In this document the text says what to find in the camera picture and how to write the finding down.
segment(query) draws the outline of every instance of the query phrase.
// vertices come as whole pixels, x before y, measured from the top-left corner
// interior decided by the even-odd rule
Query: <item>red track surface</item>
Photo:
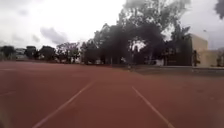
[[[132,87],[175,128],[223,128],[223,85],[220,77],[1,62],[0,128],[169,128]]]

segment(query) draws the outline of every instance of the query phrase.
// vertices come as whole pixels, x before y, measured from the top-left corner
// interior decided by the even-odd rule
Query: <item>tree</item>
[[[77,59],[79,57],[79,43],[63,43],[57,45],[57,56],[61,62],[63,59],[66,59],[67,62],[71,62],[71,58]]]
[[[171,41],[166,43],[166,57],[176,61],[175,65],[191,66],[193,51],[189,30],[190,27],[181,27],[180,22],[176,22]]]
[[[25,50],[25,55],[29,58],[29,59],[33,59],[34,58],[34,54],[37,52],[37,49],[35,46],[27,46],[26,50]]]
[[[15,48],[13,46],[3,46],[1,51],[6,58],[9,58],[9,56],[15,52]]]
[[[164,47],[164,31],[168,30],[185,12],[189,0],[130,0],[119,15],[130,45],[140,40],[145,44],[142,52],[149,59],[161,58]]]
[[[47,61],[51,61],[51,60],[54,60],[55,58],[55,49],[53,47],[50,47],[50,46],[43,46],[41,49],[40,49],[40,54],[44,56],[44,59],[47,60]]]
[[[223,19],[224,18],[224,0],[218,0],[215,10],[218,13],[220,19]]]
[[[82,61],[85,64],[88,64],[89,62],[95,64],[96,60],[99,58],[99,50],[92,39],[90,39],[87,43],[82,44],[81,55]]]
[[[40,53],[39,53],[38,50],[36,50],[36,51],[34,52],[34,54],[33,54],[33,58],[34,58],[35,60],[38,60],[39,57],[40,57]]]

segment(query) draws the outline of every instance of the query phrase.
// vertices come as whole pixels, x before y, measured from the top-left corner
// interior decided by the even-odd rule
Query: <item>beige building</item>
[[[197,51],[198,67],[216,67],[218,59],[217,50],[208,50],[208,41],[191,34],[192,49]]]

